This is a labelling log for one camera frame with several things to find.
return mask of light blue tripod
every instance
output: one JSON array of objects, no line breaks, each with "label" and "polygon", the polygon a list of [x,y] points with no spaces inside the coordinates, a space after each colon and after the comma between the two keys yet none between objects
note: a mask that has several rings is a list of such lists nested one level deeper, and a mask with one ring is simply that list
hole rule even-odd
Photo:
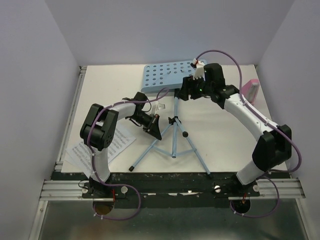
[{"label": "light blue tripod", "polygon": [[[162,150],[162,149],[156,147],[155,144],[159,141],[158,139],[156,139],[142,153],[142,155],[135,161],[135,163],[129,168],[130,172],[132,172],[135,169],[135,167],[138,165],[138,163],[140,163],[140,161],[145,157],[145,155],[151,149],[154,149],[154,150],[157,150],[158,152],[163,153],[165,155],[168,155],[168,156],[170,156],[170,157],[172,157],[174,159],[176,157],[179,157],[179,156],[194,152],[195,155],[198,157],[198,159],[199,159],[200,163],[202,164],[202,166],[203,166],[204,170],[206,171],[206,173],[208,175],[210,174],[210,171],[209,171],[207,165],[205,164],[205,161],[200,156],[198,150],[196,149],[196,146],[191,141],[190,137],[188,137],[188,132],[186,131],[186,129],[181,124],[180,120],[178,119],[178,101],[179,101],[179,99],[177,97],[174,97],[174,111],[173,111],[174,117],[172,119],[169,118],[169,125],[161,132],[161,136],[163,137],[166,134],[166,132],[168,131],[168,129],[173,125],[172,153],[167,152],[165,150]],[[178,131],[178,127],[179,127],[180,131],[182,132],[182,136],[187,139],[187,141],[189,142],[189,144],[192,147],[192,149],[186,150],[186,151],[182,151],[182,152],[177,152],[177,131]]]}]

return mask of gray wall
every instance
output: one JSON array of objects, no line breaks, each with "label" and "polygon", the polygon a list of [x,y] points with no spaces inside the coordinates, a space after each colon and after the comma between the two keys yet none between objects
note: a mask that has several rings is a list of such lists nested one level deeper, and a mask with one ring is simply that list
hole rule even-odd
[{"label": "gray wall", "polygon": [[[296,173],[315,226],[320,226],[320,2],[296,0],[259,63],[271,116],[288,124],[303,162]],[[297,164],[297,155],[288,165]]]},{"label": "gray wall", "polygon": [[0,33],[0,238],[28,239],[79,68],[43,0],[2,1]]},{"label": "gray wall", "polygon": [[[156,63],[228,51],[257,64],[293,0],[45,0],[81,65]],[[221,54],[208,60],[231,63]]]}]

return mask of white table surface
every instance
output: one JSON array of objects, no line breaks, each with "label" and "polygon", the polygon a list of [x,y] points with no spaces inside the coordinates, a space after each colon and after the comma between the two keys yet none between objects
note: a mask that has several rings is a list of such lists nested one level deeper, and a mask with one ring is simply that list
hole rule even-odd
[{"label": "white table surface", "polygon": [[[145,65],[103,65],[88,66],[79,95],[74,120],[66,142],[66,148],[80,140],[80,129],[84,123],[90,106],[94,103],[106,106],[118,102],[122,98],[133,98],[141,90],[143,69]],[[227,85],[239,87],[239,73],[236,66],[223,65],[224,78]],[[244,84],[250,79],[257,79],[253,65],[242,65]],[[166,96],[161,103],[166,109],[159,111],[159,127],[162,131],[168,125],[168,117],[173,117],[174,98]],[[262,89],[259,89],[255,105],[262,114],[270,118],[267,103]],[[210,99],[179,100],[178,116],[198,152],[211,172],[237,172],[249,161],[256,146],[250,132],[230,113],[221,109]],[[110,164],[111,172],[128,172],[129,167],[152,143],[154,138],[142,127],[122,119],[121,124],[127,127],[136,140],[120,153]],[[171,153],[171,127],[156,146]],[[177,152],[191,149],[188,141],[178,131]],[[62,157],[62,173],[79,173],[81,170],[67,162],[68,155]],[[276,169],[286,170],[283,163]],[[204,172],[196,155],[192,152],[177,158],[171,158],[156,150],[151,150],[135,167],[133,172]]]}]

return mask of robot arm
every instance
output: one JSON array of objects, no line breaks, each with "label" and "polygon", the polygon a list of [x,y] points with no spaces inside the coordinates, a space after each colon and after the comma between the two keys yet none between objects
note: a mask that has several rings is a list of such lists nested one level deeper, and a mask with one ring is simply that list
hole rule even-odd
[{"label": "robot arm", "polygon": [[[93,127],[90,145],[95,150],[96,169],[104,182],[110,176],[108,147],[114,138],[117,121],[123,118],[130,119],[131,121],[141,124],[143,131],[147,134],[150,134],[158,140],[162,139],[159,130],[159,115],[149,115],[142,110],[145,104],[141,102],[147,99],[147,96],[141,92],[137,92],[133,99],[124,98],[128,103],[105,110],[98,119],[98,123]],[[85,145],[87,145],[88,135],[94,120],[102,109],[104,109],[104,107],[99,104],[93,104],[90,107],[80,131],[80,137],[83,139]],[[91,177],[98,182],[94,173]]]},{"label": "robot arm", "polygon": [[[189,96],[194,100],[210,97],[214,103],[235,116],[254,136],[257,144],[252,154],[252,161],[234,176],[235,184],[243,188],[276,165],[288,160],[292,154],[291,144],[244,105],[239,90],[233,85],[226,85],[222,67],[219,64],[211,63],[200,68],[203,68],[204,77],[203,75],[202,77],[198,75],[184,77],[177,96],[184,101],[189,100]],[[246,102],[246,104],[291,139],[291,129],[287,125],[279,126],[250,103]]]}]

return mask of purple cable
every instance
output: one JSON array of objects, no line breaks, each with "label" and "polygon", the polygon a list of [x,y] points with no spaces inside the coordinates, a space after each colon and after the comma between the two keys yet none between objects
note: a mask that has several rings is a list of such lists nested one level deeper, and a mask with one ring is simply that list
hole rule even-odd
[{"label": "purple cable", "polygon": [[[166,92],[162,95],[162,96],[159,96],[159,94],[163,91],[163,90],[166,90]],[[94,172],[94,175],[96,177],[96,179],[98,179],[99,183],[101,183],[102,185],[104,186],[107,186],[107,187],[122,187],[122,186],[125,186],[125,187],[128,187],[128,188],[131,188],[133,189],[137,196],[138,196],[138,207],[136,209],[136,211],[128,216],[128,217],[122,217],[122,218],[116,218],[116,217],[108,217],[108,216],[105,216],[105,215],[99,215],[97,213],[95,213],[98,217],[100,218],[103,218],[103,219],[109,219],[109,220],[118,220],[118,221],[121,221],[121,220],[128,220],[128,219],[131,219],[133,218],[134,216],[136,216],[139,211],[140,211],[140,207],[141,207],[141,197],[140,197],[140,193],[139,191],[134,187],[134,186],[131,186],[131,185],[128,185],[128,184],[107,184],[105,182],[102,181],[102,179],[99,177],[99,174],[97,172],[97,169],[96,169],[96,165],[95,165],[95,151],[94,149],[92,148],[92,146],[90,145],[90,138],[91,138],[91,135],[92,135],[92,132],[94,130],[94,127],[95,125],[97,124],[98,122],[98,119],[100,118],[100,116],[102,115],[102,113],[107,110],[107,109],[110,109],[114,106],[117,106],[117,105],[121,105],[121,104],[125,104],[125,103],[134,103],[134,104],[146,104],[146,103],[152,103],[152,102],[155,102],[155,101],[158,101],[160,99],[162,99],[164,96],[166,96],[169,92],[169,89],[164,87],[162,88],[155,99],[153,100],[147,100],[147,101],[126,101],[126,100],[123,100],[123,101],[119,101],[119,102],[116,102],[114,103],[113,105],[109,105],[109,106],[106,106],[105,108],[103,108],[99,113],[98,115],[95,117],[93,123],[92,123],[92,126],[91,126],[91,129],[89,131],[89,134],[88,134],[88,138],[86,140],[86,144],[87,146],[89,147],[89,149],[91,150],[91,153],[92,153],[92,157],[91,157],[91,165],[92,165],[92,170]]]},{"label": "purple cable", "polygon": [[296,165],[295,168],[291,169],[291,170],[288,170],[288,171],[285,171],[285,170],[276,170],[276,169],[273,169],[272,171],[273,172],[281,172],[281,173],[293,173],[295,171],[297,171],[300,166],[301,166],[301,163],[302,163],[302,155],[301,155],[301,152],[300,150],[298,149],[297,145],[287,136],[285,135],[282,131],[280,131],[278,128],[276,128],[275,126],[272,126],[270,123],[268,123],[262,116],[260,116],[251,106],[249,106],[249,104],[245,101],[243,95],[242,95],[242,72],[241,72],[241,69],[240,69],[240,66],[238,64],[238,62],[231,56],[229,55],[228,53],[224,52],[224,51],[221,51],[221,50],[207,50],[207,51],[204,51],[202,52],[201,54],[199,54],[195,59],[198,60],[198,58],[200,58],[203,54],[206,54],[206,53],[210,53],[210,52],[214,52],[214,53],[221,53],[221,54],[224,54],[226,56],[228,56],[236,65],[236,67],[238,68],[238,71],[239,71],[239,76],[240,76],[240,83],[239,83],[239,95],[240,95],[240,99],[241,101],[244,103],[244,105],[258,118],[260,119],[265,125],[267,125],[268,127],[272,128],[273,130],[275,130],[277,133],[279,133],[281,136],[283,136],[294,148],[294,150],[296,151],[297,155],[298,155],[298,163]]},{"label": "purple cable", "polygon": [[270,178],[268,178],[268,177],[266,177],[266,176],[262,176],[261,178],[268,179],[268,180],[273,184],[273,186],[274,186],[274,188],[275,188],[275,191],[276,191],[276,204],[275,204],[274,208],[273,208],[270,212],[268,212],[268,213],[266,213],[266,214],[263,214],[263,215],[257,215],[257,216],[244,215],[244,214],[242,214],[242,213],[237,212],[237,211],[235,210],[235,208],[234,208],[233,202],[230,201],[230,208],[231,208],[231,210],[232,210],[232,212],[233,212],[234,214],[236,214],[236,215],[238,215],[238,216],[241,216],[241,217],[250,218],[250,219],[260,219],[260,218],[265,218],[265,217],[270,216],[271,214],[273,214],[273,213],[278,209],[278,207],[279,207],[279,205],[280,205],[280,194],[279,194],[279,190],[278,190],[276,184],[275,184]]}]

